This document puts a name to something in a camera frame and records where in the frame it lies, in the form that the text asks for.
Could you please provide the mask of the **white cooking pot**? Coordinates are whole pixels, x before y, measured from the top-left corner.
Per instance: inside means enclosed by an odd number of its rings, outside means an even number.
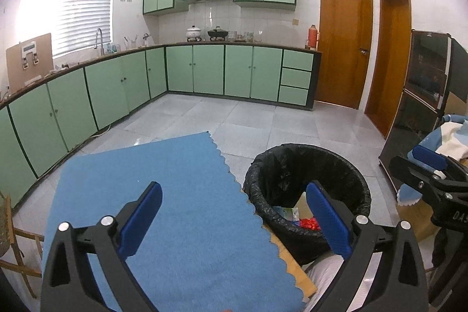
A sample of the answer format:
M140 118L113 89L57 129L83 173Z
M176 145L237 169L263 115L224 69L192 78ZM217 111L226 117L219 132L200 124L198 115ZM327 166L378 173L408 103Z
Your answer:
M200 28L192 25L186 29L186 41L187 42L200 42L202 41L202 31Z

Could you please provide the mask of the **cardboard box with scale picture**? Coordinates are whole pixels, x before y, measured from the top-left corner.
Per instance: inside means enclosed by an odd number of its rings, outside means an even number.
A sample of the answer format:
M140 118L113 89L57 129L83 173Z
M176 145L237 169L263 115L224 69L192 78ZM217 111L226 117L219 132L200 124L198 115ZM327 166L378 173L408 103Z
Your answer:
M10 93L25 88L53 70L51 33L27 39L6 50Z

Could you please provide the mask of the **black lined trash bin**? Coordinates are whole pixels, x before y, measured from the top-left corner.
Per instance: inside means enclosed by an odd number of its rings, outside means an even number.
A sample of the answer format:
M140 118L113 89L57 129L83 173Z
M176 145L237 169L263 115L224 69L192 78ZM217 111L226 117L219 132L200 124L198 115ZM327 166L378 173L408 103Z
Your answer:
M275 208L296 207L308 195L310 184L346 205L353 215L370 215L370 189L363 175L347 159L320 146L274 146L255 157L244 180L244 191L256 213L300 265L330 250L323 229L302 227Z

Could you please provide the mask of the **green lower kitchen cabinets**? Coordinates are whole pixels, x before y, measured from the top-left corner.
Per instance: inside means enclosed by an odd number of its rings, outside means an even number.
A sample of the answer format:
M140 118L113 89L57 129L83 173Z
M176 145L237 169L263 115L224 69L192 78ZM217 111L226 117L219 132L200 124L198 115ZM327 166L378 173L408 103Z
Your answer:
M139 48L61 70L1 103L1 192L19 203L88 139L167 93L312 108L321 54L269 44Z

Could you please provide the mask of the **light blue snack wrapper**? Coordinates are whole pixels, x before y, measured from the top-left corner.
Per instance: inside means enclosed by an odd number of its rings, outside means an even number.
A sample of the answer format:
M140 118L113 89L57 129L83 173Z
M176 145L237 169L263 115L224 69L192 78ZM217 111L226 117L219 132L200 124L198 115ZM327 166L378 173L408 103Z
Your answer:
M296 223L300 221L299 210L297 207L273 207L274 211L287 221Z

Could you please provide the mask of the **chrome kitchen faucet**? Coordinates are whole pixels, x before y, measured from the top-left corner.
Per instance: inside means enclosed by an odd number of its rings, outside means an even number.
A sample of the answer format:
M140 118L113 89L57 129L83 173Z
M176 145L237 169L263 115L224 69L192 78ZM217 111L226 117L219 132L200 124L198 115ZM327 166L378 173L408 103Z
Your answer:
M103 34L101 28L97 28L95 35L95 44L94 50L98 51L99 56L103 56L104 53L104 43L103 43Z

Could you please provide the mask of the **black glass cabinet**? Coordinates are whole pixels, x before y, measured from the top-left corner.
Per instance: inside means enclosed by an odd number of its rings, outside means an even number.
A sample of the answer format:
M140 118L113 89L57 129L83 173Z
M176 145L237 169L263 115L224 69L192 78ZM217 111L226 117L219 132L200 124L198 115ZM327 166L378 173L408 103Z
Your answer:
M412 30L409 64L390 133L378 157L396 192L390 160L405 156L447 114L467 115L467 50L450 34Z

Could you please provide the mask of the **brown wooden door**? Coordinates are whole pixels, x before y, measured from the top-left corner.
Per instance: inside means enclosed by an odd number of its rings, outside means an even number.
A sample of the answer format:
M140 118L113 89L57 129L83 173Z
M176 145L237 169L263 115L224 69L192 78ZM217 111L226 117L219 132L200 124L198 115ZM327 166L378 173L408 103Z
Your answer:
M380 0L378 46L365 114L387 137L398 111L409 65L411 0Z
M319 101L359 107L373 31L373 0L321 0Z

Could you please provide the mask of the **orange thermos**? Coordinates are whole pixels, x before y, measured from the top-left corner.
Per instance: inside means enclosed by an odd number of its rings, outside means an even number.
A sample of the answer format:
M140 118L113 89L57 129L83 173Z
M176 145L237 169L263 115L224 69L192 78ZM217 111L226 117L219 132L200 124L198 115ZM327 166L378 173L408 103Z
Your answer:
M318 39L319 39L318 29L315 25L311 25L308 29L306 47L310 50L316 50Z

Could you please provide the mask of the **blue felt table mat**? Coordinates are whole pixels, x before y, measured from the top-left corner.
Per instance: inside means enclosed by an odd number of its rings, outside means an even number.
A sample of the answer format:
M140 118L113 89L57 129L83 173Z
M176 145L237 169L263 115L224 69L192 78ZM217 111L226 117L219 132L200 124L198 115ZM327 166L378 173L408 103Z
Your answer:
M160 311L300 311L302 291L211 136L69 160L45 232L116 215L151 182L163 201L128 266Z

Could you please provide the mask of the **black wok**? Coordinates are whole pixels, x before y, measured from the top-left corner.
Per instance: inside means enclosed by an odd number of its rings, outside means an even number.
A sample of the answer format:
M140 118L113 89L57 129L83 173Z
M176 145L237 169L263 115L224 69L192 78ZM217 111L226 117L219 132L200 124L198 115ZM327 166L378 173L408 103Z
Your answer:
M228 31L224 30L220 26L216 26L211 30L207 31L210 41L225 41L228 37Z

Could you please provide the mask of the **red plastic bag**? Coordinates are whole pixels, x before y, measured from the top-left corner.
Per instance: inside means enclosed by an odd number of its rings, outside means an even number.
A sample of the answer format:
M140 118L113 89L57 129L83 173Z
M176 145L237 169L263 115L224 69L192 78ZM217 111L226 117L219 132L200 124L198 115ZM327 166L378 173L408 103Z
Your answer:
M307 229L307 230L312 230L312 231L320 231L321 227L316 220L315 217L312 218L302 218L298 221L298 225L301 228Z

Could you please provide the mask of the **window with white blinds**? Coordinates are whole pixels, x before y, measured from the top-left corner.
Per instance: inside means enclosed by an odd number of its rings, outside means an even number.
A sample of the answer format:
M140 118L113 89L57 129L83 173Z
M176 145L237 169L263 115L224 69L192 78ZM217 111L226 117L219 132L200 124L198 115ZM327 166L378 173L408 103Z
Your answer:
M22 40L51 33L54 58L94 47L97 28L112 41L113 0L21 0Z

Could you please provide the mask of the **wooden chair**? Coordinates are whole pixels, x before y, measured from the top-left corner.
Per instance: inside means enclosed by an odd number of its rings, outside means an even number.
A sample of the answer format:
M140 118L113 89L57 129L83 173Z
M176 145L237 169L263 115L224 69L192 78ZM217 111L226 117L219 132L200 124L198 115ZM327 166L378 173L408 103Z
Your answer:
M1 198L1 268L19 273L31 297L37 299L37 295L29 282L29 277L41 278L42 273L40 270L28 267L25 264L25 254L23 254L19 247L18 236L35 242L40 259L43 258L44 236L17 228L13 223L13 209L10 196L1 194ZM13 251L15 263L2 259L10 250Z

